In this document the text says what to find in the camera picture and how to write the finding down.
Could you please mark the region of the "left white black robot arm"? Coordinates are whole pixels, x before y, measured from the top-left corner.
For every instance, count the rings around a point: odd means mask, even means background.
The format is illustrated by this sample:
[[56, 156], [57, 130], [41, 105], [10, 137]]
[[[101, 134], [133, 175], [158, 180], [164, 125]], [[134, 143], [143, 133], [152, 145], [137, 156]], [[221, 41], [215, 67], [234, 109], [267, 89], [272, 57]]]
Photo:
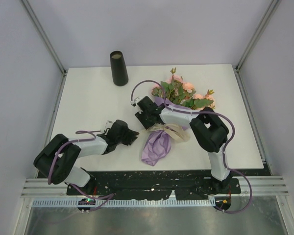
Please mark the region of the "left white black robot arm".
[[67, 183], [77, 187], [85, 195], [93, 195], [97, 186], [95, 177], [83, 168], [75, 166], [77, 159], [91, 155], [105, 155], [120, 144], [132, 145], [139, 132], [129, 129], [122, 120], [108, 121], [101, 131], [76, 131], [77, 135], [90, 137], [72, 140], [57, 134], [37, 155], [33, 165], [48, 179], [48, 184]]

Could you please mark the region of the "pink flower bunch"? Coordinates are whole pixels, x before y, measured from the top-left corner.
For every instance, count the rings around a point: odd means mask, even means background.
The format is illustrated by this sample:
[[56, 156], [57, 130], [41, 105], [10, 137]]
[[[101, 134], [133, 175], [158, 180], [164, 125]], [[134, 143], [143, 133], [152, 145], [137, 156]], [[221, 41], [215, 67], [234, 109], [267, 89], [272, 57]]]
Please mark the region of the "pink flower bunch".
[[208, 90], [205, 95], [198, 94], [193, 84], [185, 82], [182, 76], [176, 75], [176, 68], [171, 69], [171, 76], [160, 85], [156, 85], [151, 94], [163, 98], [161, 88], [164, 88], [166, 100], [191, 110], [203, 110], [205, 107], [215, 109], [214, 91]]

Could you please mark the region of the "purple wrapping paper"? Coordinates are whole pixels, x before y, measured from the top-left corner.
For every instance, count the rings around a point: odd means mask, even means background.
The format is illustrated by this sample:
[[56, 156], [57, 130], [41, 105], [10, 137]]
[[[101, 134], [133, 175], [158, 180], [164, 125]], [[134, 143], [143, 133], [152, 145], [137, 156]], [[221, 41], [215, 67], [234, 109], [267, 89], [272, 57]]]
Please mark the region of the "purple wrapping paper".
[[167, 154], [170, 152], [172, 147], [172, 141], [176, 142], [172, 138], [169, 138], [167, 141], [153, 141], [150, 140], [150, 137], [148, 136], [147, 141], [144, 145], [144, 148], [142, 150], [141, 155], [141, 161], [147, 165], [155, 166], [157, 162], [166, 157]]

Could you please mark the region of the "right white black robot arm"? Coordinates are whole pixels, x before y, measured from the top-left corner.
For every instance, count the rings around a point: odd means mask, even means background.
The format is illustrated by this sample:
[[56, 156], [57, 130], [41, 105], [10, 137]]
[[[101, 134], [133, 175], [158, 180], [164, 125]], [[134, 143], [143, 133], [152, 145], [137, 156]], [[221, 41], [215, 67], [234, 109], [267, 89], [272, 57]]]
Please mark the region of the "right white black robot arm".
[[229, 188], [232, 176], [224, 149], [229, 129], [213, 109], [191, 111], [174, 104], [156, 104], [148, 96], [134, 99], [131, 105], [138, 108], [135, 116], [146, 129], [156, 124], [177, 124], [191, 129], [200, 147], [208, 153], [213, 190], [223, 193]]

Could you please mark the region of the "cream gold-lettered ribbon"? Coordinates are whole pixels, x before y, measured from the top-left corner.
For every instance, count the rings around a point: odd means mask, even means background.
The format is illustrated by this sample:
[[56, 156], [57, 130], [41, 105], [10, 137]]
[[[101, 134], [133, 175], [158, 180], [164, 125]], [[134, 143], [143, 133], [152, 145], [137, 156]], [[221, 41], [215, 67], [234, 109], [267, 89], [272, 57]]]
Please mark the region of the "cream gold-lettered ribbon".
[[152, 127], [139, 131], [142, 133], [150, 133], [150, 140], [163, 141], [172, 138], [176, 142], [186, 142], [190, 139], [190, 135], [186, 130], [178, 124], [155, 124]]

